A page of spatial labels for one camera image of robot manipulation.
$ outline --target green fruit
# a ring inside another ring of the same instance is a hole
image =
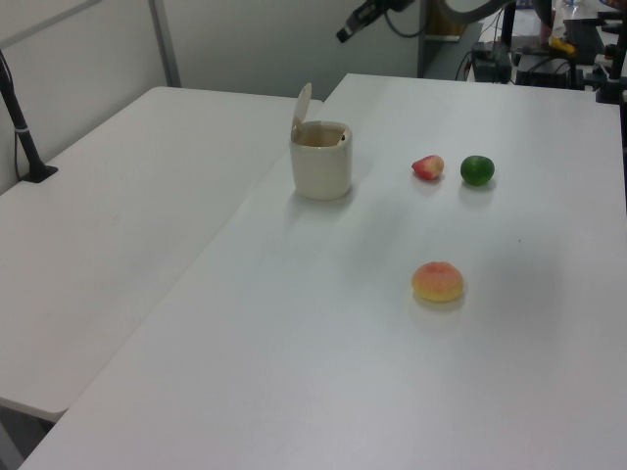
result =
[[[473,155],[461,162],[461,177],[471,186],[482,186],[494,175],[494,164],[487,157]]]

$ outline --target white wall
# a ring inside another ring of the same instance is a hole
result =
[[[416,76],[418,39],[383,18],[346,44],[335,33],[362,0],[163,0],[181,83],[188,88],[324,100],[347,72]],[[418,29],[419,4],[392,13]]]
[[[3,53],[44,162],[146,90],[166,84],[147,0],[103,0]],[[0,102],[0,193],[15,182],[13,125]]]

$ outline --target white table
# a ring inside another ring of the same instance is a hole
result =
[[[0,198],[0,405],[73,404],[282,155],[295,103],[156,88]]]
[[[301,199],[284,155],[24,470],[621,468],[620,128],[591,96],[347,76],[318,116],[353,128],[353,193]],[[442,259],[463,298],[417,301]]]

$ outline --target peach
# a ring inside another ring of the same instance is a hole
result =
[[[452,264],[434,261],[418,268],[411,278],[411,286],[427,301],[448,302],[461,295],[463,278]]]

